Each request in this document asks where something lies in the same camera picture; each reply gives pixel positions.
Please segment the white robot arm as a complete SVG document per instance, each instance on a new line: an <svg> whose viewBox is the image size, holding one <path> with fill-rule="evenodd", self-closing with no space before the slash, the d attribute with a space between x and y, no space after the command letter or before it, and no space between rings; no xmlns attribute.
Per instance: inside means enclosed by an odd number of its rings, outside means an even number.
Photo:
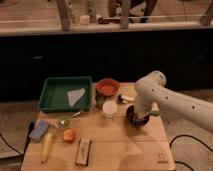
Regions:
<svg viewBox="0 0 213 171"><path fill-rule="evenodd" d="M153 103L168 107L213 134L213 103L165 87L166 77L153 71L135 83L134 112L145 117Z"/></svg>

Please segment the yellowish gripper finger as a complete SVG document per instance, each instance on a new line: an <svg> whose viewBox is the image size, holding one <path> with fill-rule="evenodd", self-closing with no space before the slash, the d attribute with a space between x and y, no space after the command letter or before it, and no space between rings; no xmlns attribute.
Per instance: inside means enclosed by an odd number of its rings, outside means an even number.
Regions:
<svg viewBox="0 0 213 171"><path fill-rule="evenodd" d="M138 113L138 119L139 121L146 121L149 120L149 114L148 113Z"/></svg>

